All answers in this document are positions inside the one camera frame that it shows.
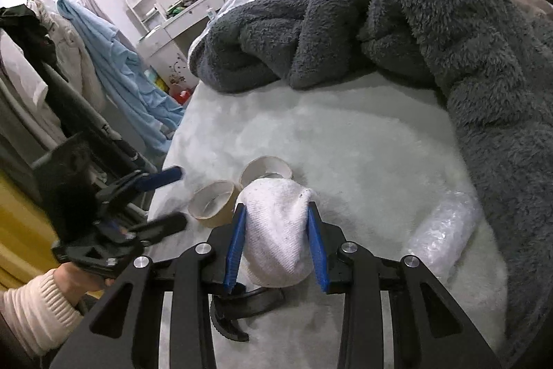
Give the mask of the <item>left human hand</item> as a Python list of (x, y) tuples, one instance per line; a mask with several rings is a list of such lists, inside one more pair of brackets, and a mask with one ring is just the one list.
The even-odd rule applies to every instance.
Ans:
[(113, 279), (104, 279), (97, 274), (88, 273), (70, 262), (56, 268), (53, 277), (54, 283), (73, 307), (85, 294), (103, 290), (114, 283)]

